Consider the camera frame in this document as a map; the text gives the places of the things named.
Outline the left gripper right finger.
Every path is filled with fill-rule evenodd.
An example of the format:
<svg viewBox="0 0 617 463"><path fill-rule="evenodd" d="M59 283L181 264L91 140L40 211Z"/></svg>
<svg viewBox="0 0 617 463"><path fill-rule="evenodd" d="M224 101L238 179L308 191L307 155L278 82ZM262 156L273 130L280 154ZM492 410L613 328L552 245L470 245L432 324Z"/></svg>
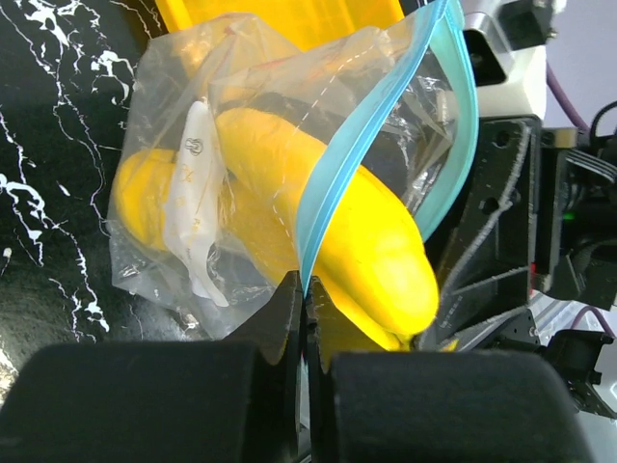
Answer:
<svg viewBox="0 0 617 463"><path fill-rule="evenodd" d="M584 462L561 378L539 356L373 351L313 279L307 300L316 462Z"/></svg>

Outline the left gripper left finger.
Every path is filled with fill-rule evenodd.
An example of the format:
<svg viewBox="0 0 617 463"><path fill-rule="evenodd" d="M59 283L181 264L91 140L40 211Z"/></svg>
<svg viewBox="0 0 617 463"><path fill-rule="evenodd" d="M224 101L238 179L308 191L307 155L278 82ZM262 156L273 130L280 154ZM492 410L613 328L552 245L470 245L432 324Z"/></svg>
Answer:
<svg viewBox="0 0 617 463"><path fill-rule="evenodd" d="M1 410L5 462L289 462L299 447L302 287L285 275L223 340L57 344Z"/></svg>

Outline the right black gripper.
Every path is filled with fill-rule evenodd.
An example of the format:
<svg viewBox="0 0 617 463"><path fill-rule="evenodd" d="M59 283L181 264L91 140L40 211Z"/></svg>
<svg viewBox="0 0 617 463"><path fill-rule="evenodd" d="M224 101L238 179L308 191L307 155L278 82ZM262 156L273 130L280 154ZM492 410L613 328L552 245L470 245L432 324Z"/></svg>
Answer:
<svg viewBox="0 0 617 463"><path fill-rule="evenodd" d="M613 306L616 133L599 125L615 110L608 103L587 130L542 131L536 116L481 119L468 179L427 241L440 307L416 349L484 343L527 309L531 286Z"/></svg>

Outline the yellow banana bunch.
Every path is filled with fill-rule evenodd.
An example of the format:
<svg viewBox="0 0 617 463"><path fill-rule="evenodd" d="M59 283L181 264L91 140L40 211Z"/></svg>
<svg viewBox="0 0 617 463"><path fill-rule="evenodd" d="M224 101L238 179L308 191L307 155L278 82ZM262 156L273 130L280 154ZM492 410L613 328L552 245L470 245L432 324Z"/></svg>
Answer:
<svg viewBox="0 0 617 463"><path fill-rule="evenodd" d="M326 146L275 114L233 108L215 120L233 177L221 220L273 285L297 264L293 244L304 187ZM439 287L418 227L365 167L348 184L313 273L336 308L386 350L403 350L438 314Z"/></svg>

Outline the yellow lemon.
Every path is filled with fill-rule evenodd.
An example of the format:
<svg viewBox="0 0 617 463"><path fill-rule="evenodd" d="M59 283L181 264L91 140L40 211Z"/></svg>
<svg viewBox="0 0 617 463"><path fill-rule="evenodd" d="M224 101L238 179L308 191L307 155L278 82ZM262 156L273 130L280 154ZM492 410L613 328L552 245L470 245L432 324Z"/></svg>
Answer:
<svg viewBox="0 0 617 463"><path fill-rule="evenodd" d="M164 205L175 171L173 150L142 150L121 162L113 190L116 211L130 235L146 247L167 251Z"/></svg>

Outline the clear bag teal zipper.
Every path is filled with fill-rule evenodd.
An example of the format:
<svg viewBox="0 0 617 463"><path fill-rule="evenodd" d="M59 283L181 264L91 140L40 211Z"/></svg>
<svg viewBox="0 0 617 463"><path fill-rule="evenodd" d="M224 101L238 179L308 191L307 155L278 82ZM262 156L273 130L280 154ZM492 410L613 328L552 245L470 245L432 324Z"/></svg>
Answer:
<svg viewBox="0 0 617 463"><path fill-rule="evenodd" d="M238 9L152 40L107 218L113 284L223 338L289 272L386 350L436 319L424 248L469 174L456 1L310 49Z"/></svg>

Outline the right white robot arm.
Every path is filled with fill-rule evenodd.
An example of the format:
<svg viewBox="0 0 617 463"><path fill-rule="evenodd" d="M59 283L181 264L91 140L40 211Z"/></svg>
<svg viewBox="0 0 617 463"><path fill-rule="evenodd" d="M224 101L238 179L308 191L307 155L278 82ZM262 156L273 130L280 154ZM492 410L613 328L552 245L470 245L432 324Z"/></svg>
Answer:
<svg viewBox="0 0 617 463"><path fill-rule="evenodd" d="M577 409L616 415L616 138L484 118L473 164L427 252L442 290L421 350L541 355Z"/></svg>

